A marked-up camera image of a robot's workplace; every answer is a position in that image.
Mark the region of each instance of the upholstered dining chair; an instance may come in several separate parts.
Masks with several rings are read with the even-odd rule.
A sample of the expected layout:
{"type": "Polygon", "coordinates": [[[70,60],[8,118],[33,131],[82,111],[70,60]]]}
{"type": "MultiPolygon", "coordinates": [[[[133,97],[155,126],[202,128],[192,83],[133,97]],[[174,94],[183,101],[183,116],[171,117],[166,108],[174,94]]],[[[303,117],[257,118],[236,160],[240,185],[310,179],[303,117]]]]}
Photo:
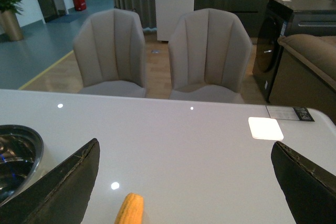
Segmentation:
{"type": "Polygon", "coordinates": [[[217,9],[183,15],[169,41],[172,100],[244,103],[252,43],[239,18],[217,9]]]}
{"type": "Polygon", "coordinates": [[[145,40],[137,13],[91,15],[73,40],[82,94],[145,97],[145,40]]]}

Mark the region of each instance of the brown sofa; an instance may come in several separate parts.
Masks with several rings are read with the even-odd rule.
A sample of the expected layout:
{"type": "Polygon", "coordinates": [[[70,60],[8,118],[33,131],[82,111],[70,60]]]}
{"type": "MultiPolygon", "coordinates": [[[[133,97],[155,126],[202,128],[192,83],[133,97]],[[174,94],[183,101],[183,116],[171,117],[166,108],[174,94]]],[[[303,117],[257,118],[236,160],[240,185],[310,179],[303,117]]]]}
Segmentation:
{"type": "Polygon", "coordinates": [[[297,34],[278,42],[284,51],[270,103],[314,108],[336,124],[336,36],[297,34]]]}

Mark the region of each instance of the corn cob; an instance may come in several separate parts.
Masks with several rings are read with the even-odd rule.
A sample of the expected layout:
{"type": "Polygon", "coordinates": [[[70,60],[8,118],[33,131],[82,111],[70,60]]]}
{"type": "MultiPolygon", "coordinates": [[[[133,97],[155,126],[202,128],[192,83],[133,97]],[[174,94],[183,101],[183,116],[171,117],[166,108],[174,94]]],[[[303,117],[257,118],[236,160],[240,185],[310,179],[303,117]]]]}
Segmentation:
{"type": "Polygon", "coordinates": [[[141,224],[143,213],[143,197],[129,193],[116,217],[114,224],[141,224]]]}

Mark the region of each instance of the yellow floor stripe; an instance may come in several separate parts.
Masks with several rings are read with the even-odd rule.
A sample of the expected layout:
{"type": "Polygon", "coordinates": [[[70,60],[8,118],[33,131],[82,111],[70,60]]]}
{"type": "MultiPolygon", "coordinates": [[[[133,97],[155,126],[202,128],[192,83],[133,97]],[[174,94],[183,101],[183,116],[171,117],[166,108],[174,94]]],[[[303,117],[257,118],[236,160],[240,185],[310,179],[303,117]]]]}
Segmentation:
{"type": "Polygon", "coordinates": [[[54,64],[52,64],[49,68],[47,68],[46,70],[42,71],[41,73],[39,73],[37,76],[35,76],[34,78],[32,78],[30,81],[28,81],[26,84],[22,85],[19,90],[24,89],[25,87],[27,87],[28,85],[30,85],[33,81],[35,81],[37,78],[41,77],[43,74],[45,74],[46,72],[48,72],[51,68],[53,68],[54,66],[56,66],[57,64],[59,64],[61,61],[65,60],[70,54],[73,53],[73,50],[68,52],[66,55],[64,55],[62,58],[60,58],[58,61],[56,61],[54,64]]]}

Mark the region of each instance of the potted plant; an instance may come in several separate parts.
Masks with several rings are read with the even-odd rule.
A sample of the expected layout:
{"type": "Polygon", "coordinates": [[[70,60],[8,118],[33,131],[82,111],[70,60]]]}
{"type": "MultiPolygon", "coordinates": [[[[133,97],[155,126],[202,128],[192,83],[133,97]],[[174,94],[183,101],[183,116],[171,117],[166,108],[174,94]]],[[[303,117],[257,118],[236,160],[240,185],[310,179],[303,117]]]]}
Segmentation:
{"type": "Polygon", "coordinates": [[[21,14],[23,11],[18,4],[21,0],[0,0],[0,25],[3,27],[5,33],[10,40],[23,39],[20,25],[15,14],[21,14]]]}

